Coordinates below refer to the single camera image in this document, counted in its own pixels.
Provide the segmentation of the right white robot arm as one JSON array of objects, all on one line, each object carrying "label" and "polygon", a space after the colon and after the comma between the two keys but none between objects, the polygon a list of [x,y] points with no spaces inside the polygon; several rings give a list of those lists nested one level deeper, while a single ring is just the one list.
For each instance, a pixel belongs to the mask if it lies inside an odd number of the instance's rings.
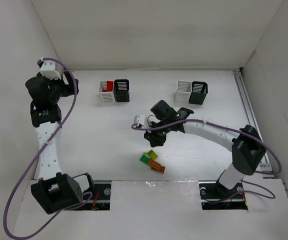
[{"label": "right white robot arm", "polygon": [[252,176],[266,154],[267,149],[262,145],[257,130],[251,125],[246,125],[237,132],[228,130],[227,127],[215,127],[206,120],[195,120],[191,109],[182,107],[174,110],[164,100],[157,102],[151,112],[159,120],[151,122],[151,130],[144,133],[144,138],[151,147],[162,147],[168,133],[181,132],[202,137],[232,153],[232,163],[215,183],[216,191],[222,196],[230,194],[245,176]]}]

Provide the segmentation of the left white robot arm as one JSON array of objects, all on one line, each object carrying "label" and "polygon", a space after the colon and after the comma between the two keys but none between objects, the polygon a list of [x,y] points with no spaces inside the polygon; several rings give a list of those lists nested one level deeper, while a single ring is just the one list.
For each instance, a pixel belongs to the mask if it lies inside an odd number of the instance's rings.
[{"label": "left white robot arm", "polygon": [[58,102],[61,97],[76,96],[78,81],[64,70],[62,73],[40,71],[25,86],[32,98],[31,122],[38,138],[38,165],[34,175],[37,183],[31,193],[47,214],[74,209],[83,202],[83,193],[95,191],[90,174],[71,177],[61,163],[62,115]]}]

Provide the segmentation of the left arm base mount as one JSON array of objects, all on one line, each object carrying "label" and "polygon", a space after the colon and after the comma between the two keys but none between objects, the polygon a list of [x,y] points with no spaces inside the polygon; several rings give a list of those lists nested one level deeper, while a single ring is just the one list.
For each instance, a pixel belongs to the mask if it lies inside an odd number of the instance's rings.
[{"label": "left arm base mount", "polygon": [[110,210],[111,181],[97,180],[95,189],[87,189],[83,193],[83,202],[66,211],[108,211]]}]

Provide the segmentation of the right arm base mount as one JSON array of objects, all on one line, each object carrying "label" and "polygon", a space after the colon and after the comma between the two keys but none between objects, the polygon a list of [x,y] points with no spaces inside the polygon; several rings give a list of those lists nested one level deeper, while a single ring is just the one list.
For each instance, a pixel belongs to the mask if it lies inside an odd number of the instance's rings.
[{"label": "right arm base mount", "polygon": [[225,189],[215,181],[200,181],[199,189],[202,210],[248,210],[241,182]]}]

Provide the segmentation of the red lego plate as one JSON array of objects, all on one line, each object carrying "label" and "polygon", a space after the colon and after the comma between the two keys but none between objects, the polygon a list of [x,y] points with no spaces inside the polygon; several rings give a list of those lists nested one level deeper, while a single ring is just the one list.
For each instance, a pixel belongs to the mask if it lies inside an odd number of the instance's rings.
[{"label": "red lego plate", "polygon": [[104,86],[103,91],[104,91],[104,92],[112,92],[112,91],[113,91],[113,86],[114,86],[114,82],[108,80],[108,81],[106,82],[106,85]]}]

